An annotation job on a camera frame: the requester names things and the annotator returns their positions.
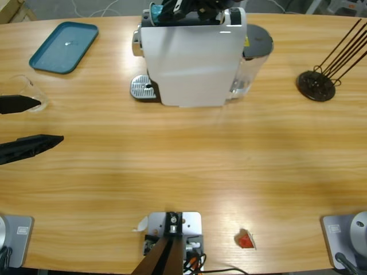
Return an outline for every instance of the clear glass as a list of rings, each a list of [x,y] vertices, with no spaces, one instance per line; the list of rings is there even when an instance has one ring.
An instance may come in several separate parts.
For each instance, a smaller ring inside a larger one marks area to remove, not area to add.
[[[35,84],[25,75],[18,74],[4,82],[0,82],[0,95],[22,95],[31,97],[41,102],[41,105],[28,109],[28,112],[39,112],[48,105],[48,98]]]
[[[228,100],[239,99],[247,94],[257,73],[268,57],[269,56],[255,57],[251,60],[242,58],[232,87],[229,91],[229,95],[227,97]]]

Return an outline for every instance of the label sticker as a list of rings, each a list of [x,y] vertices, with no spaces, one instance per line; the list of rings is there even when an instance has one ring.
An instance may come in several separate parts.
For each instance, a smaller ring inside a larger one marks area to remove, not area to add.
[[[340,226],[339,225],[329,225],[329,232],[330,233],[340,233]]]
[[[29,227],[26,226],[18,226],[17,235],[27,235]]]
[[[245,40],[245,47],[250,47],[250,40],[248,39],[247,36],[246,36],[246,40]]]

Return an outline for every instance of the black stand base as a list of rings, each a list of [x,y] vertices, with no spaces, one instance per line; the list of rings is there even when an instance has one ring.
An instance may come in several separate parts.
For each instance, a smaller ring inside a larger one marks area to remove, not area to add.
[[[327,101],[335,96],[335,86],[326,76],[307,71],[297,77],[296,85],[301,94],[315,101]]]

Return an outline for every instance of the teal tray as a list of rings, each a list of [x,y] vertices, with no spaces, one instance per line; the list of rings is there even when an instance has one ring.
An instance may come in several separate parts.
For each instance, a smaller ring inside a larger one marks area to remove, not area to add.
[[[53,73],[70,73],[97,35],[98,28],[95,25],[63,22],[38,48],[29,60],[29,65]]]

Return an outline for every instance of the table surface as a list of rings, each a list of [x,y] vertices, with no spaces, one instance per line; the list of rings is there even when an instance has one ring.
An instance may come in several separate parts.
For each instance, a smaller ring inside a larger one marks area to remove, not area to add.
[[[50,98],[40,113],[0,117],[0,143],[64,135],[54,149],[0,166],[0,210],[35,219],[25,266],[130,273],[143,258],[132,232],[154,211],[199,211],[207,269],[250,273],[330,268],[320,218],[367,205],[367,70],[332,101],[303,97],[296,77],[319,64],[355,18],[250,14],[275,50],[243,100],[222,108],[139,103],[146,72],[131,37],[139,17],[73,19],[100,33],[60,75],[28,60],[64,20],[0,25],[0,82],[25,74]],[[257,250],[233,238],[245,228]]]

